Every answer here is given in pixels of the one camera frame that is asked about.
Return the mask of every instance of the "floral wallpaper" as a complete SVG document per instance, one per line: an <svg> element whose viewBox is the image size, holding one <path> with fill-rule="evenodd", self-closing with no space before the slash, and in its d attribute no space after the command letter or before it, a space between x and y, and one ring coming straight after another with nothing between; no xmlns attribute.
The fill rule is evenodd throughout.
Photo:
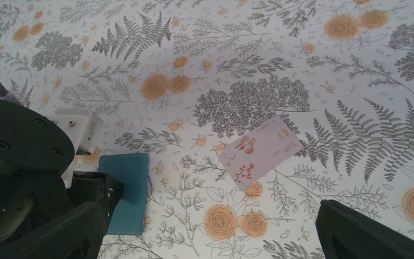
<svg viewBox="0 0 414 259"><path fill-rule="evenodd" d="M321 259L323 199L414 239L414 0L1 0L0 80L101 116L80 170L150 153L100 258ZM218 155L275 115L304 148L239 191Z"/></svg>

